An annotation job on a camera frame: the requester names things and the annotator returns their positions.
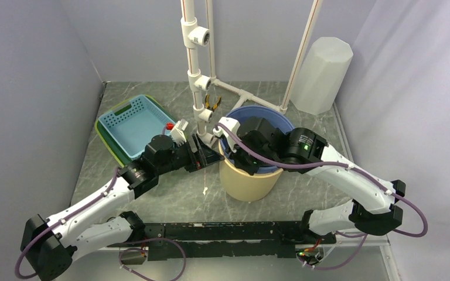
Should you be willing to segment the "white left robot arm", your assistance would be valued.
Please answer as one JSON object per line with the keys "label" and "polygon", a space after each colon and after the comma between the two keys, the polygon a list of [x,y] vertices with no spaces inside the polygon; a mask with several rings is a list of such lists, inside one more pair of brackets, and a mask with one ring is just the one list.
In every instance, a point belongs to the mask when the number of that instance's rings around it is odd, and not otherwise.
{"label": "white left robot arm", "polygon": [[147,235],[145,224],[133,211],[103,224],[97,221],[156,187],[165,173],[179,169],[192,173],[223,159],[196,135],[180,144],[167,135],[154,136],[139,158],[116,168],[112,179],[88,197],[47,218],[35,215],[27,220],[15,276],[53,280],[74,261],[99,248],[139,245]]}

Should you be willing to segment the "black base bar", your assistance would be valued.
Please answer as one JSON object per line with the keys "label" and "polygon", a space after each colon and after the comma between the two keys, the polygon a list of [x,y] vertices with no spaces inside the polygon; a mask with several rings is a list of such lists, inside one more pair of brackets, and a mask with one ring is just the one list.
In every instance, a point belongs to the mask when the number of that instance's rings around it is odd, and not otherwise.
{"label": "black base bar", "polygon": [[294,258],[304,249],[335,243],[335,235],[310,234],[298,221],[258,221],[147,223],[119,245],[144,248],[150,261],[166,261],[183,256]]}

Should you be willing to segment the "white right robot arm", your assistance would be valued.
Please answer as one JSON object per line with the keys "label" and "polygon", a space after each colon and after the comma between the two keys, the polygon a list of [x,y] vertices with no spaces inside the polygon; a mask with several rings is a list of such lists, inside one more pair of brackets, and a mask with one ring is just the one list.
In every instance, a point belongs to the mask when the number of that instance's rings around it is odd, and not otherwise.
{"label": "white right robot arm", "polygon": [[404,195],[405,184],[368,174],[310,129],[282,130],[255,116],[244,122],[224,117],[214,134],[228,142],[237,169],[252,175],[262,166],[276,166],[323,180],[350,197],[336,207],[305,211],[299,234],[307,243],[351,228],[382,236],[402,224],[403,210],[396,203]]}

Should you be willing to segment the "cream yellow outer bucket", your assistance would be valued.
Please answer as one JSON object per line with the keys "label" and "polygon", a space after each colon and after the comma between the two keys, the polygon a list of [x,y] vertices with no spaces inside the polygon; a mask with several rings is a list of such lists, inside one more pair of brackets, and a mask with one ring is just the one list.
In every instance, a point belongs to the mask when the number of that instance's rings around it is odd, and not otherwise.
{"label": "cream yellow outer bucket", "polygon": [[274,188],[282,172],[282,169],[277,169],[272,173],[249,175],[236,169],[226,157],[219,164],[222,188],[232,198],[244,202],[264,198]]}

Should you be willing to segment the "yellow handled pliers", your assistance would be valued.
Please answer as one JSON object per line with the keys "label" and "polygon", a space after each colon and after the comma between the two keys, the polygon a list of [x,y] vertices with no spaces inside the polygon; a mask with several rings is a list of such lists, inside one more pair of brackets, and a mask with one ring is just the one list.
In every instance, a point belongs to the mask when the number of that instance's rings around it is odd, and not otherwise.
{"label": "yellow handled pliers", "polygon": [[204,98],[204,107],[210,111],[215,111],[221,104],[221,96],[218,96],[215,103],[212,103],[210,100],[210,95],[206,94]]}

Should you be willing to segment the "white octagonal plastic container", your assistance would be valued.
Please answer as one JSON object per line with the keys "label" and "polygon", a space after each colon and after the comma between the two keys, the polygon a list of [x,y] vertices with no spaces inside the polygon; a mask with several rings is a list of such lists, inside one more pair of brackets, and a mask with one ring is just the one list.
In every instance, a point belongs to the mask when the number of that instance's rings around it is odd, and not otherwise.
{"label": "white octagonal plastic container", "polygon": [[352,58],[350,44],[339,38],[314,41],[292,86],[290,101],[295,108],[312,115],[330,110]]}

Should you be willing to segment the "blue and cream bucket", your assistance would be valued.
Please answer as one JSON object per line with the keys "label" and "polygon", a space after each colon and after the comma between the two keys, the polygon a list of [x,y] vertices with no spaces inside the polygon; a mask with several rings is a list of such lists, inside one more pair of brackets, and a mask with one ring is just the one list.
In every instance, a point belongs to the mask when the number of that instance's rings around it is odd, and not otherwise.
{"label": "blue and cream bucket", "polygon": [[[266,119],[272,126],[275,128],[278,128],[283,133],[287,133],[293,129],[295,129],[294,124],[283,114],[279,113],[278,111],[264,107],[261,105],[248,105],[239,107],[236,109],[231,110],[229,113],[224,115],[227,118],[236,119],[239,121],[240,125],[242,125],[246,120],[248,120],[250,117],[258,117],[258,118],[264,118]],[[226,150],[228,149],[228,143],[226,139],[220,140],[219,148],[222,149],[222,151],[225,153],[226,158],[229,159],[230,152],[227,153]],[[258,169],[258,174],[268,174],[268,173],[274,173],[279,168],[275,166],[262,166]]]}

